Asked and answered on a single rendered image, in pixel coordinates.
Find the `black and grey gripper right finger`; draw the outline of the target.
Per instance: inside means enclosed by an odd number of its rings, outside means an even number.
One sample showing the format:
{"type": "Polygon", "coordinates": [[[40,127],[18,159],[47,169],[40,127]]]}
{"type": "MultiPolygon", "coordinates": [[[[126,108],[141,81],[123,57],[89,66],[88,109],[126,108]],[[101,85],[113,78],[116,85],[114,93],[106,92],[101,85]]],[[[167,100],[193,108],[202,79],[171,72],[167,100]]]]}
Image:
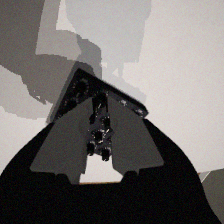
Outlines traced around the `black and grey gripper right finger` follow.
{"type": "Polygon", "coordinates": [[[112,167],[124,176],[136,171],[138,181],[165,186],[186,199],[205,224],[222,224],[211,209],[201,180],[180,147],[147,118],[106,97],[110,114],[112,167]]]}

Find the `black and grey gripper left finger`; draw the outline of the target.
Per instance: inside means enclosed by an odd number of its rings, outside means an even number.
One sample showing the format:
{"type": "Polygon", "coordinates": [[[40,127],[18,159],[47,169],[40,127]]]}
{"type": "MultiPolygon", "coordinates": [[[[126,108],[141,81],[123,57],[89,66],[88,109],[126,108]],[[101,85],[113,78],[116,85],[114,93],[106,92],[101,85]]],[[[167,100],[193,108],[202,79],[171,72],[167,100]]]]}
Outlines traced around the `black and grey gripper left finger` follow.
{"type": "Polygon", "coordinates": [[[0,211],[31,189],[53,185],[57,174],[67,174],[72,184],[79,184],[86,170],[86,132],[95,108],[96,98],[86,99],[16,153],[0,175],[0,211]]]}

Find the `black knob box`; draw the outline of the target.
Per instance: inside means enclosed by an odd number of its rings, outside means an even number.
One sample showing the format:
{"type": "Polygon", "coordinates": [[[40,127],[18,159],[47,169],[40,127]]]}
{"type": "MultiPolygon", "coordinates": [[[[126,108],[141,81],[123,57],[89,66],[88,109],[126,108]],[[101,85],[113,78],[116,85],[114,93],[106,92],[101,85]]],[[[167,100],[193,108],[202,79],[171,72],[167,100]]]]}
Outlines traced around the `black knob box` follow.
{"type": "Polygon", "coordinates": [[[89,118],[90,129],[86,132],[86,148],[88,156],[97,154],[102,156],[103,161],[109,161],[111,156],[111,137],[115,133],[110,127],[110,114],[106,112],[106,97],[108,96],[142,118],[149,114],[143,104],[78,68],[52,121],[54,123],[87,98],[96,97],[95,113],[89,118]]]}

